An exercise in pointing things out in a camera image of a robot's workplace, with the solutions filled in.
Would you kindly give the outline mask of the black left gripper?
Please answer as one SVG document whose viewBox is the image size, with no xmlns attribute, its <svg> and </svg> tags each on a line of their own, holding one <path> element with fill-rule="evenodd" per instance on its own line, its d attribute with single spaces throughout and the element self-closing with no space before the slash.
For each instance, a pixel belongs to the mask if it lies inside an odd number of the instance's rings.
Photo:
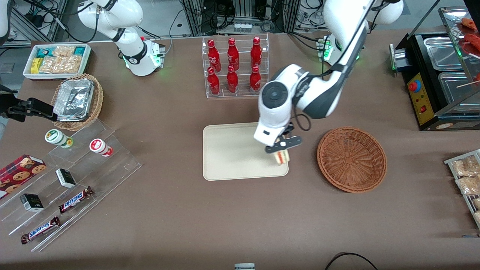
<svg viewBox="0 0 480 270">
<path fill-rule="evenodd" d="M 275 152 L 281 152 L 283 150 L 291 149 L 293 147 L 299 146 L 302 144 L 301 136 L 293 136 L 292 131 L 294 130 L 293 125 L 288 125 L 286 129 L 277 137 L 273 146 L 265 146 L 265 152 L 267 154 L 272 154 Z"/>
</svg>

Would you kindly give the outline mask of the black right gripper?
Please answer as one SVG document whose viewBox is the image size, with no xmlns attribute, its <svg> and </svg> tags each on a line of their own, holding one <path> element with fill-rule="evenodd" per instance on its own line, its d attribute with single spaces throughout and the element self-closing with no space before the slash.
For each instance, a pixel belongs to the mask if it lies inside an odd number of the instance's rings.
<svg viewBox="0 0 480 270">
<path fill-rule="evenodd" d="M 17 99 L 17 90 L 11 90 L 0 85 L 0 115 L 6 119 L 13 119 L 18 122 L 25 122 L 26 116 L 38 116 L 54 121 L 54 107 L 41 100 L 29 98 L 26 101 L 26 115 L 24 108 L 20 106 L 23 100 Z"/>
</svg>

